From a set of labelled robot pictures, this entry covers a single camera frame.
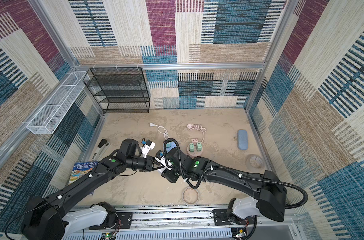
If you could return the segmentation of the green plug adapter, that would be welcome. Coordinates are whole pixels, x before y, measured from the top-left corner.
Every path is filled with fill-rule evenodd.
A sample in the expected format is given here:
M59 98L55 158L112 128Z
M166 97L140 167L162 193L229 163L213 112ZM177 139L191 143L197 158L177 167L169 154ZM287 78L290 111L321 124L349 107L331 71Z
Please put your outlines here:
M197 146L197 151L198 152L200 152L200 151L203 150L203 147L202 147L202 143L201 142L198 142L196 146Z
M194 144L193 144L193 143L190 143L190 144L189 144L189 151L190 151L190 152L194 152L194 151L195 151L195 146L194 146Z

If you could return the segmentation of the white square charger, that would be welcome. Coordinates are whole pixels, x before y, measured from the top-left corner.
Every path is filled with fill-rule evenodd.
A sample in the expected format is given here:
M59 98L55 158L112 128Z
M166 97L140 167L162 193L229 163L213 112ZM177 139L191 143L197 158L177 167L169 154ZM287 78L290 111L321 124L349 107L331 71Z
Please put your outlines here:
M158 171L162 174L165 170L168 170L167 168L159 169Z

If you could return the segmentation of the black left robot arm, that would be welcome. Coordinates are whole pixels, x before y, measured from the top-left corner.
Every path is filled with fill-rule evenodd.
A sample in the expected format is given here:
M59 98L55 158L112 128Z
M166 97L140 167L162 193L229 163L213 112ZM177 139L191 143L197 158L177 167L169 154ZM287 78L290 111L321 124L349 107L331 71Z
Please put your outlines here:
M154 147L155 143L150 140L140 147L138 141L125 139L118 150L100 160L90 172L72 184L45 198L32 198L26 205L22 234L29 240L61 240L93 226L115 229L121 220L116 209L106 202L81 211L72 212L71 209L127 168L149 171L154 159L147 154Z

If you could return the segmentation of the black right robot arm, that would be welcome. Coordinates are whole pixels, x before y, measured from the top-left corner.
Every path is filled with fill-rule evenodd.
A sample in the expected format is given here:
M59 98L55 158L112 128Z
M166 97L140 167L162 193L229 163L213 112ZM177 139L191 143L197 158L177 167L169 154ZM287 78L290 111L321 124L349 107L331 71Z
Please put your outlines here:
M232 199L230 215L245 219L261 214L264 217L283 222L286 210L303 206L308 201L307 192L294 184L282 182L271 171L263 174L249 173L220 165L203 157L191 158L185 155L178 144L166 150L164 157L167 168L162 176L171 183L178 178L192 189L198 189L203 182L215 183L247 194L250 199Z

